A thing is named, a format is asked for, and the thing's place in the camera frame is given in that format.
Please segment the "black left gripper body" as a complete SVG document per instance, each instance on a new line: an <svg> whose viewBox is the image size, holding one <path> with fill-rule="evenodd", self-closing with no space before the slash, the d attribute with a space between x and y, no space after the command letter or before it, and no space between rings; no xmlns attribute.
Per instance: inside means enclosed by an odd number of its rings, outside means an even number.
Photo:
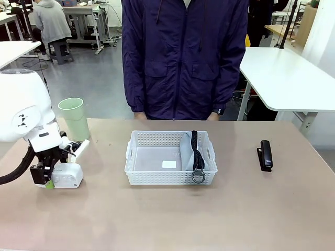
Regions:
<svg viewBox="0 0 335 251"><path fill-rule="evenodd" d="M61 149L59 146L57 146L36 153L36 157L38 158L38 165L43 166L44 168L48 167L50 169L53 169L58 161L61 163L66 163L69 155L75 156L74 152L71 151L70 146L66 146L65 149Z"/></svg>

